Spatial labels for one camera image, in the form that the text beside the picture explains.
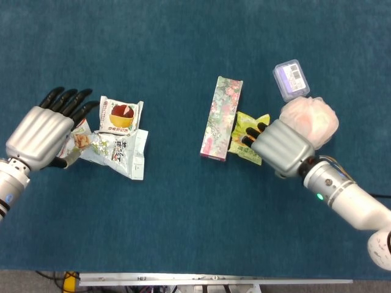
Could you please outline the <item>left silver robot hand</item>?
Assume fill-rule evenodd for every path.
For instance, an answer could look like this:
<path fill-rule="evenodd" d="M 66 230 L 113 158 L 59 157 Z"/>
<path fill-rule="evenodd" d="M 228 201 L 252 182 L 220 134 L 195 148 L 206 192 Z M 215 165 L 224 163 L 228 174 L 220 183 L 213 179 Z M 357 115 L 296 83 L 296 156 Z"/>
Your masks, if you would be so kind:
<path fill-rule="evenodd" d="M 84 100 L 92 89 L 56 87 L 24 116 L 5 145 L 11 164 L 30 171 L 67 168 L 74 159 L 58 156 L 67 137 L 99 101 Z"/>

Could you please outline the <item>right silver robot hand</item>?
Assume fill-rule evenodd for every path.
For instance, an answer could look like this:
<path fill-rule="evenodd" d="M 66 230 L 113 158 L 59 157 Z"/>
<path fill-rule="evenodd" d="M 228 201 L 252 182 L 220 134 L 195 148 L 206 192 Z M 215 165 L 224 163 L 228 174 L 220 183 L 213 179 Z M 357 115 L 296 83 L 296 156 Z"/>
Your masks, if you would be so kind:
<path fill-rule="evenodd" d="M 315 156 L 312 144 L 279 119 L 268 126 L 260 122 L 244 130 L 242 143 L 259 155 L 281 178 L 298 176 L 300 166 Z"/>

